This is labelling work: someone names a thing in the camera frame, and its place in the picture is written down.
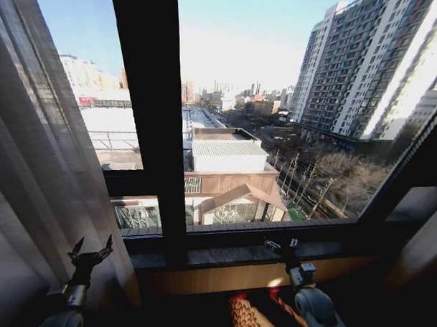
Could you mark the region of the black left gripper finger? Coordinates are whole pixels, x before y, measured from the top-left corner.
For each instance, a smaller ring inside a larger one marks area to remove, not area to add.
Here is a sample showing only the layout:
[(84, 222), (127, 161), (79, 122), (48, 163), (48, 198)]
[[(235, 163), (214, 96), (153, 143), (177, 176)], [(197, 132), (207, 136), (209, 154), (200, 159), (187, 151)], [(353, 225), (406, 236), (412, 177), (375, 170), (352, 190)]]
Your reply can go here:
[(105, 247), (103, 249), (98, 250), (96, 256), (97, 257), (108, 257), (113, 251), (112, 244), (113, 244), (113, 238), (112, 238), (112, 235), (110, 235), (106, 244), (105, 244)]
[(85, 238), (81, 237), (80, 240), (73, 246), (70, 252), (68, 252), (68, 256), (78, 256), (83, 246)]

